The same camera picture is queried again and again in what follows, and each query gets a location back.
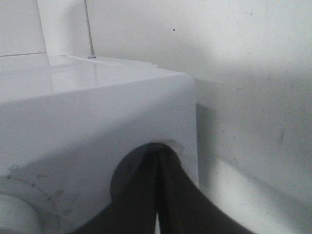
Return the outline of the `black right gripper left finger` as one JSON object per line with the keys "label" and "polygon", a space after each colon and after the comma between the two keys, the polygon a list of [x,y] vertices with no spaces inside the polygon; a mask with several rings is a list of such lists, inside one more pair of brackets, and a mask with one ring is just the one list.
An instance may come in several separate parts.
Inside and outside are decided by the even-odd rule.
{"label": "black right gripper left finger", "polygon": [[118,196],[74,234],[153,234],[156,227],[157,150],[149,143],[131,152],[142,160]]}

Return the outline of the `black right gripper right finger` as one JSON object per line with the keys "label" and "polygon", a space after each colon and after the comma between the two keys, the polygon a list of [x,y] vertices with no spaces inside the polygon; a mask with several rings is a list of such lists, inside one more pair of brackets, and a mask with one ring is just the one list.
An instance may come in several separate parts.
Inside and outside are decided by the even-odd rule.
{"label": "black right gripper right finger", "polygon": [[158,153],[160,231],[163,234],[242,234],[244,228],[210,202],[183,171],[176,153]]}

